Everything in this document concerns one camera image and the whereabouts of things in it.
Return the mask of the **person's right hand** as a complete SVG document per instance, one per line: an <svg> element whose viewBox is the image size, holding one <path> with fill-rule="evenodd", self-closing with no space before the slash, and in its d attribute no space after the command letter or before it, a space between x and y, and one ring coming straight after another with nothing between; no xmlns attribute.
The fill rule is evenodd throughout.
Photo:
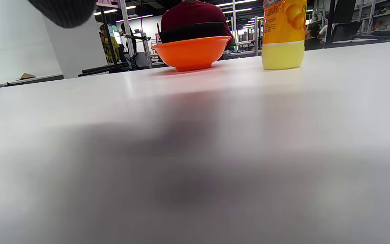
<svg viewBox="0 0 390 244"><path fill-rule="evenodd" d="M51 22L64 29L83 25L96 10L96 0L28 0Z"/></svg>

